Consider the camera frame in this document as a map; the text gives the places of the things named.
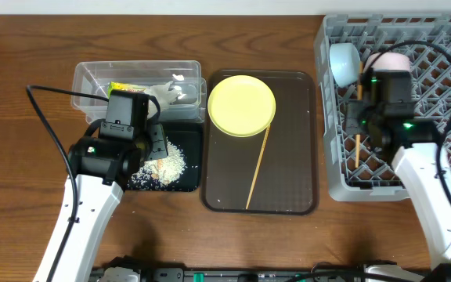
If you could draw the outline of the wooden chopstick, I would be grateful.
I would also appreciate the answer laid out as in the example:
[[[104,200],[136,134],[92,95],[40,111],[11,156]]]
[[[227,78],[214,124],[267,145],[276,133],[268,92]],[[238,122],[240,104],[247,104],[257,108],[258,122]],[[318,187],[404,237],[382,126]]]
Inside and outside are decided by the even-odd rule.
[[[362,82],[361,82],[363,69],[364,69],[364,63],[363,63],[363,61],[360,61],[359,62],[359,75],[358,75],[358,80],[357,80],[357,100],[358,101],[362,100],[362,97],[363,97],[363,86],[362,86]],[[360,147],[361,147],[361,135],[358,134],[355,136],[355,168],[359,167],[360,150],[361,150]]]
[[[251,182],[251,187],[250,187],[248,198],[247,198],[247,203],[246,203],[246,206],[245,206],[246,210],[248,210],[250,205],[251,205],[251,198],[253,196],[254,188],[255,188],[255,185],[256,185],[256,182],[257,182],[258,172],[259,172],[261,164],[262,164],[262,158],[263,158],[263,155],[264,155],[264,152],[265,152],[265,146],[266,146],[266,143],[267,143],[267,140],[268,140],[268,137],[269,137],[270,128],[271,128],[271,125],[268,125],[266,127],[266,129],[265,129],[264,138],[262,140],[262,146],[261,146],[261,149],[260,149],[260,152],[259,152],[259,155],[258,155],[258,160],[257,160],[256,167],[255,167],[255,170],[254,170],[254,175],[253,175],[253,179],[252,179],[252,182]]]

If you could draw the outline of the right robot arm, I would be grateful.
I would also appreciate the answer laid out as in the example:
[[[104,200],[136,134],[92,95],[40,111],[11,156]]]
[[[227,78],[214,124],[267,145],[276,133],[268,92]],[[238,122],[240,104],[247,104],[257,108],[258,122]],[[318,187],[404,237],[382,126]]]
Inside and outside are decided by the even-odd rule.
[[[406,188],[428,243],[427,281],[451,281],[451,169],[435,123],[412,103],[351,101],[345,131],[368,136]]]

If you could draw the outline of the yellow plate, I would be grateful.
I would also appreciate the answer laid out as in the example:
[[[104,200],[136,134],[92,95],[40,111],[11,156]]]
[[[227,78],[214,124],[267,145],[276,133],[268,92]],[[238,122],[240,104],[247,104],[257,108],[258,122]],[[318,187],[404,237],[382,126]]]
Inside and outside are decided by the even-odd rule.
[[[271,88],[259,78],[233,75],[211,90],[207,109],[220,131],[234,137],[250,137],[271,124],[276,99]]]

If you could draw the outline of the light blue bowl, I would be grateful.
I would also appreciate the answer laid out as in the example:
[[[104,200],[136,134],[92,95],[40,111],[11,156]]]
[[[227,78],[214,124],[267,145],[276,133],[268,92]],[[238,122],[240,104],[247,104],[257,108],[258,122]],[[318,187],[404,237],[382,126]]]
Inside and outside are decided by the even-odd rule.
[[[352,43],[337,43],[330,47],[330,69],[334,82],[344,88],[358,80],[360,58]]]

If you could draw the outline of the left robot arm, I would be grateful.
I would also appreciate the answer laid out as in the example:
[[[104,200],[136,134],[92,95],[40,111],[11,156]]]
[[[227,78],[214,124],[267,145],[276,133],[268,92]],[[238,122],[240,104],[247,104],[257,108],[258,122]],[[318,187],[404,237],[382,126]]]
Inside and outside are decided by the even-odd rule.
[[[160,115],[149,114],[156,97],[115,90],[105,100],[106,117],[60,150],[68,177],[36,281],[86,281],[129,179],[146,161],[168,155]]]

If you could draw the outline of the pink bowl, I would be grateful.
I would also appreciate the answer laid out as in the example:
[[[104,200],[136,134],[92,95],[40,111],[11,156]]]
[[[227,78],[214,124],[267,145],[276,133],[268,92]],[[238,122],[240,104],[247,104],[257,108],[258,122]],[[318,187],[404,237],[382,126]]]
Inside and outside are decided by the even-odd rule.
[[[374,63],[374,70],[410,71],[410,58],[395,52],[386,52]]]

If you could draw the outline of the rice food scraps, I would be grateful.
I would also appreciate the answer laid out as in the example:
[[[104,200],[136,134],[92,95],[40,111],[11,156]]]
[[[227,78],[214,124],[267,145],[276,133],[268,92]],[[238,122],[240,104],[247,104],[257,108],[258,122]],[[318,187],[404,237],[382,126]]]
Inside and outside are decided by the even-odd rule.
[[[163,190],[179,182],[187,168],[183,151],[168,142],[168,156],[146,161],[131,177],[129,186],[133,190]]]

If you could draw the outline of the white tissue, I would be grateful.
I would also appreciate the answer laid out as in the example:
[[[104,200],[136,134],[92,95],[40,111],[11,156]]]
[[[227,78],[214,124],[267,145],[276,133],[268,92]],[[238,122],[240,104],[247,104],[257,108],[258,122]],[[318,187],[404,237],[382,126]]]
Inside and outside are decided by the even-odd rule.
[[[159,85],[144,85],[143,92],[157,99],[161,108],[160,119],[169,111],[170,106],[186,97],[182,87],[172,81]]]

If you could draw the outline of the yellow green snack wrapper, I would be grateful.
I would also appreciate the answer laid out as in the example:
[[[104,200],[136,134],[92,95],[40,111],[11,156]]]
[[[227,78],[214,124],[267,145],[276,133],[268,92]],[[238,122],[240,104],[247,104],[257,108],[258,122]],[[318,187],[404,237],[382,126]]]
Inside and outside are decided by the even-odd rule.
[[[148,86],[144,86],[144,85],[135,85],[135,84],[112,81],[108,86],[107,95],[110,96],[112,91],[145,92],[147,89],[148,89]]]

